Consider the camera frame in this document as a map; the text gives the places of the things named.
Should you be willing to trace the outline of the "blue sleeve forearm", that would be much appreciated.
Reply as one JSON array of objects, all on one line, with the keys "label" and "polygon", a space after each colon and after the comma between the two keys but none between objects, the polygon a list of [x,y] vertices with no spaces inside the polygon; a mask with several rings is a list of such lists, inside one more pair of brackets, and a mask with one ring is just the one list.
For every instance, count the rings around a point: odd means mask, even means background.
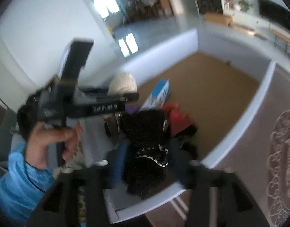
[{"label": "blue sleeve forearm", "polygon": [[36,169],[25,161],[26,144],[13,148],[8,172],[0,178],[0,216],[9,226],[25,226],[30,215],[53,185],[53,170]]}]

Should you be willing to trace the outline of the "person left hand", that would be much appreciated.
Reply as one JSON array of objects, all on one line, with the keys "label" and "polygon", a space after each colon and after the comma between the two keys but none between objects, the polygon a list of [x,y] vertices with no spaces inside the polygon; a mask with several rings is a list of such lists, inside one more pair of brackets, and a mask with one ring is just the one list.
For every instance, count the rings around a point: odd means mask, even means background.
[{"label": "person left hand", "polygon": [[83,132],[79,123],[74,128],[46,128],[43,122],[37,122],[30,133],[25,161],[36,169],[47,169],[46,153],[49,145],[64,142],[65,151],[62,158],[70,161],[77,152],[79,135]]}]

